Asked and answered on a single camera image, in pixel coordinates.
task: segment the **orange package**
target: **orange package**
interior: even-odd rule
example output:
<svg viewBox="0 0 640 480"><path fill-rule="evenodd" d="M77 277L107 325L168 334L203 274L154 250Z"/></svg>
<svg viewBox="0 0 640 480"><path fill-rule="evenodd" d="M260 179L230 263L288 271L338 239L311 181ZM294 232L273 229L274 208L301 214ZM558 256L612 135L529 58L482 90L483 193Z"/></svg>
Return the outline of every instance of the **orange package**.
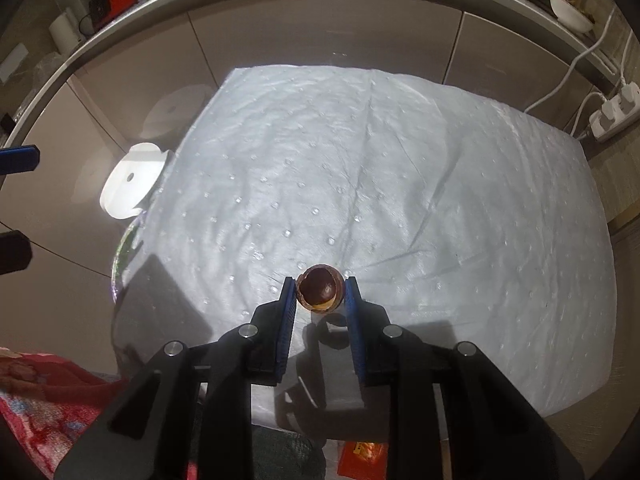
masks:
<svg viewBox="0 0 640 480"><path fill-rule="evenodd" d="M385 480L387 444L345 442L338 475L355 480Z"/></svg>

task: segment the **metal screw head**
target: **metal screw head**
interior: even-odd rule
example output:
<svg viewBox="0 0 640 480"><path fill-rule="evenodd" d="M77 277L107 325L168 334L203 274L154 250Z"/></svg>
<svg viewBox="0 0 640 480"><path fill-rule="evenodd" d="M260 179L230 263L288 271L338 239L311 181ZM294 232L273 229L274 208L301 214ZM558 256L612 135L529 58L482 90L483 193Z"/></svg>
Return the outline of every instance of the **metal screw head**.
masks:
<svg viewBox="0 0 640 480"><path fill-rule="evenodd" d="M402 327L398 325L387 325L382 329L382 333L387 337L400 337L402 335Z"/></svg>
<svg viewBox="0 0 640 480"><path fill-rule="evenodd" d="M238 328L238 333L242 337L253 337L258 333L258 327L252 324L242 325Z"/></svg>
<svg viewBox="0 0 640 480"><path fill-rule="evenodd" d="M478 351L478 347L473 343L470 343L469 341L463 341L462 343L459 343L456 348L458 349L458 352L460 352L465 357L476 355L476 352Z"/></svg>
<svg viewBox="0 0 640 480"><path fill-rule="evenodd" d="M184 349L184 345L180 341L170 341L164 345L164 353L173 357L178 355Z"/></svg>

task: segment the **white bowl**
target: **white bowl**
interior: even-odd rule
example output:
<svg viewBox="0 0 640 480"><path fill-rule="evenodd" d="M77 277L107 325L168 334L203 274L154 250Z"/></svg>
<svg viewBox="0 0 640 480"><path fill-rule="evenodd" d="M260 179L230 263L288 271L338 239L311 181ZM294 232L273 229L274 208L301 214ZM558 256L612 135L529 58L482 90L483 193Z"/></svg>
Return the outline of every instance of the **white bowl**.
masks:
<svg viewBox="0 0 640 480"><path fill-rule="evenodd" d="M573 32L586 34L593 28L593 23L566 0L551 0L551 8L558 21Z"/></svg>

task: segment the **white power cord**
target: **white power cord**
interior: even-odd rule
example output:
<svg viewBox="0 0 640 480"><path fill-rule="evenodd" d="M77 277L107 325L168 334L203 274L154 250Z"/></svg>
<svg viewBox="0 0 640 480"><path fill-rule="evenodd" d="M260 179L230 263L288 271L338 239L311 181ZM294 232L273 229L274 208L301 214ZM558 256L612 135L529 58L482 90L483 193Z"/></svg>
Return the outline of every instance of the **white power cord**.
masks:
<svg viewBox="0 0 640 480"><path fill-rule="evenodd" d="M575 117L575 122L574 122L574 127L571 130L571 133L569 135L571 135L572 137L575 134L576 128L578 127L578 121L580 121L580 117L582 115L582 111L584 110L584 105L587 104L587 101L589 99L591 99L592 97L598 96L600 99L602 99L603 103L607 102L607 98L604 97L604 94L602 92L591 92L589 94L587 94L587 97L585 97L582 100L582 104L580 105L580 108L578 108L578 115Z"/></svg>
<svg viewBox="0 0 640 480"><path fill-rule="evenodd" d="M631 31L629 33L629 37L626 38L625 49L622 51L622 61L620 61L620 82L622 86L626 85L625 79L625 63L626 63L626 55L629 53L629 46L631 46L631 38L634 36L634 32Z"/></svg>
<svg viewBox="0 0 640 480"><path fill-rule="evenodd" d="M611 13L609 15L609 17L607 18L607 23L604 26L604 30L602 31L602 35L600 36L600 39L598 41L596 41L593 46L589 47L587 50L585 50L583 53L578 54L577 57L575 57L575 59L572 61L571 65L569 66L569 70L566 71L566 74L564 75L564 77L562 78L562 81L558 84L558 86L556 86L551 92L549 92L547 95L545 95L542 99L538 99L535 103L533 103L531 106L527 107L525 111L525 113L529 113L530 111L533 110L533 108L540 106L543 102L545 102L546 100L550 99L551 97L553 97L554 95L556 95L560 89L564 86L564 84L568 81L569 76L571 75L571 72L574 71L574 68L576 67L576 65L578 65L578 62L583 58L588 56L589 54L591 54L592 52L594 52L604 41L605 36L607 35L607 32L609 31L609 25L611 25L611 20L613 19L613 15L616 13L616 7L613 7L613 9L611 9Z"/></svg>

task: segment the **power strip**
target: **power strip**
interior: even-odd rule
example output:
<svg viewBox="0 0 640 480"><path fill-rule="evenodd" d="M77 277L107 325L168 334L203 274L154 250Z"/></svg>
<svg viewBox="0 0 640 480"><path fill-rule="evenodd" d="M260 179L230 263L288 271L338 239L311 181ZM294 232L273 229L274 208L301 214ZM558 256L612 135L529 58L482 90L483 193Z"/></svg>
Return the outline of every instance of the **power strip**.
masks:
<svg viewBox="0 0 640 480"><path fill-rule="evenodd" d="M636 83L625 85L620 93L596 110L589 122L598 142L604 142L640 120L640 88Z"/></svg>

